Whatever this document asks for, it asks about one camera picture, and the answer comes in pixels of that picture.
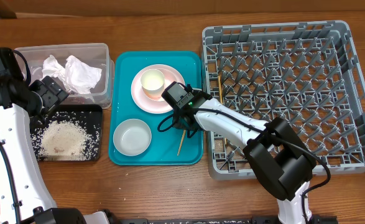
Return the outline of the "wooden chopstick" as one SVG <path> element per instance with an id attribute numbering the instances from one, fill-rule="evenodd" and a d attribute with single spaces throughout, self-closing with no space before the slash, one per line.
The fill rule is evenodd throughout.
<path id="1" fill-rule="evenodd" d="M 219 102 L 223 105 L 223 86 L 221 84 L 221 75 L 218 75 Z M 227 139 L 223 138 L 224 146 L 227 147 Z"/>
<path id="2" fill-rule="evenodd" d="M 179 155 L 180 155 L 180 151 L 181 151 L 181 149 L 182 149 L 182 146 L 183 146 L 183 142 L 184 142 L 184 140 L 185 140 L 186 133 L 187 133 L 187 130 L 186 130 L 186 129 L 184 129 L 184 130 L 183 130 L 183 133 L 182 133 L 181 140 L 180 140 L 180 144 L 179 144 L 179 147 L 178 147 L 177 156 L 179 156 Z"/>

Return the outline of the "white napkin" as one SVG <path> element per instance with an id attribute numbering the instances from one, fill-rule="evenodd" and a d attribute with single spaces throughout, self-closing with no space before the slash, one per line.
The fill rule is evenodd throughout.
<path id="1" fill-rule="evenodd" d="M 67 58 L 67 62 L 63 67 L 57 59 L 50 55 L 43 62 L 43 77 L 52 77 L 59 79 L 66 91 L 85 95 L 90 94 L 101 79 L 102 69 L 91 67 L 74 55 Z"/>

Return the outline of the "cream cup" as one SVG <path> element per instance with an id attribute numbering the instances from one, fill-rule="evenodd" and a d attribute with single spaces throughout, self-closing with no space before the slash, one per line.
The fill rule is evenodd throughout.
<path id="1" fill-rule="evenodd" d="M 148 69 L 141 76 L 142 89 L 149 98 L 160 98 L 164 85 L 164 74 L 158 69 Z"/>

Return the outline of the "white bowl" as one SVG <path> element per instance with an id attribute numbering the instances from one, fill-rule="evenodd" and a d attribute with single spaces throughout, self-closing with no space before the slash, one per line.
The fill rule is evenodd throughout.
<path id="1" fill-rule="evenodd" d="M 146 151 L 152 140 L 150 127 L 140 119 L 127 119 L 113 133 L 113 144 L 125 156 L 138 156 Z"/>

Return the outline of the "red snack wrapper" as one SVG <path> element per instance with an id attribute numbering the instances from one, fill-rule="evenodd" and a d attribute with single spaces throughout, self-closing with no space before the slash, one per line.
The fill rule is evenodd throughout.
<path id="1" fill-rule="evenodd" d="M 64 101 L 67 104 L 89 104 L 93 102 L 93 97 L 90 94 L 78 94 L 70 92 L 68 98 Z"/>

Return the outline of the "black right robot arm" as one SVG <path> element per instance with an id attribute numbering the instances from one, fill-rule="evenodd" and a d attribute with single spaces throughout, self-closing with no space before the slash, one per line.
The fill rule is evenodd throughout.
<path id="1" fill-rule="evenodd" d="M 162 97 L 173 108 L 174 127 L 214 132 L 242 150 L 259 183 L 277 199 L 280 223 L 310 220 L 304 193 L 316 158 L 286 120 L 251 119 L 203 91 L 187 92 L 180 86 Z"/>

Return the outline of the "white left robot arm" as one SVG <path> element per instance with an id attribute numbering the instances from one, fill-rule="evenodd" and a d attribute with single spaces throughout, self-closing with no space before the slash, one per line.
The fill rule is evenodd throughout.
<path id="1" fill-rule="evenodd" d="M 83 215 L 59 208 L 46 188 L 30 139 L 30 123 L 45 124 L 68 94 L 48 77 L 32 81 L 0 47 L 0 223 L 120 223 L 108 209 Z"/>

